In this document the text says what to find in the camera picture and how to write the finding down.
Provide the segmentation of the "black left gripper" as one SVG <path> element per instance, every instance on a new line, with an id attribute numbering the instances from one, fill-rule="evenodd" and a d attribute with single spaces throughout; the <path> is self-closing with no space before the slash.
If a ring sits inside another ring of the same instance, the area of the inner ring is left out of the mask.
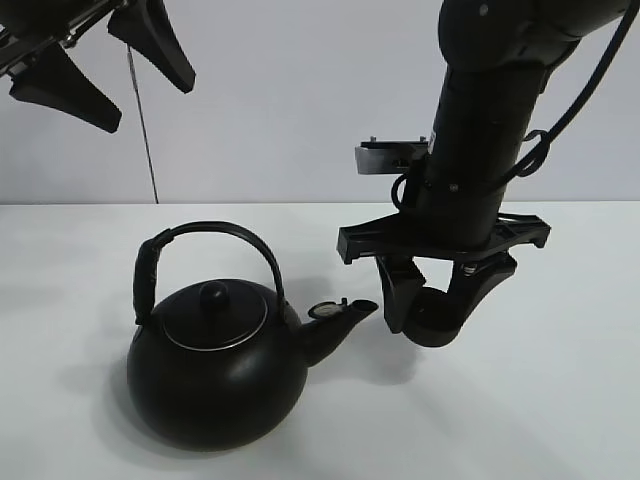
<path id="1" fill-rule="evenodd" d="M 112 36 L 146 58 L 181 92 L 193 90 L 195 70 L 163 1 L 2 1 L 1 76 L 11 78 L 10 96 L 116 132 L 122 112 L 63 49 L 73 48 L 111 13 L 107 29 Z M 49 47 L 53 44 L 63 48 Z"/>

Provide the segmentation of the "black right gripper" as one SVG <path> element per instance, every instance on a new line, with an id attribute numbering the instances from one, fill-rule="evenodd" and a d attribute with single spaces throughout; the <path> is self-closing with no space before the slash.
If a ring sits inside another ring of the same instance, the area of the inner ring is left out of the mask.
<path id="1" fill-rule="evenodd" d="M 454 339 L 480 302 L 515 274 L 517 262 L 507 251 L 521 244 L 543 248 L 550 233 L 551 226 L 531 214 L 474 211 L 452 217 L 411 217 L 395 213 L 341 227 L 337 252 L 346 265 L 378 257 L 384 318 L 393 334 L 402 332 L 426 283 L 412 257 L 456 261 L 446 292 L 447 335 Z"/>

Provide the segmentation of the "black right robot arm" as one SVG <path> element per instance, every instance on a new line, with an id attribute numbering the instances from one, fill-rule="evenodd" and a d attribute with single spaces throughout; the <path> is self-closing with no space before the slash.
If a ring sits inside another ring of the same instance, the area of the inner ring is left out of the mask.
<path id="1" fill-rule="evenodd" d="M 508 183 L 535 173 L 612 63 L 635 1 L 446 1 L 438 38 L 447 70 L 431 136 L 360 145 L 359 167 L 392 173 L 395 213 L 340 229 L 345 263 L 371 257 L 384 317 L 429 348 L 451 343 L 479 303 L 517 268 L 511 249 L 543 248 L 550 226 L 501 211 Z M 529 126 L 553 72 L 581 40 L 617 29 L 587 84 L 548 129 Z"/>

